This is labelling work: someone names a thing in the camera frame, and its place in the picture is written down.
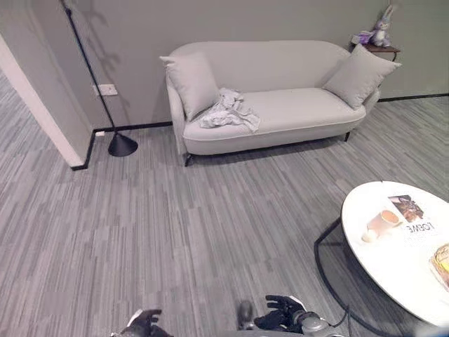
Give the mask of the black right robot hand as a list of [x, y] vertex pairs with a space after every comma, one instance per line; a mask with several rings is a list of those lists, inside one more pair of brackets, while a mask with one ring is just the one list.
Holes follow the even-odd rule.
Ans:
[[262, 330], [285, 331], [293, 325], [296, 312], [306, 312], [303, 303], [291, 296], [266, 295], [265, 300], [272, 311], [254, 319], [256, 327]]

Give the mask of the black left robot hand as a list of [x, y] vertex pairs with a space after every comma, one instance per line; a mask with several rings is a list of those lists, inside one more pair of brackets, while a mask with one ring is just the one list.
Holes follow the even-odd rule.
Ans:
[[160, 309], [137, 310], [119, 336], [163, 336], [165, 332], [156, 324], [161, 313]]

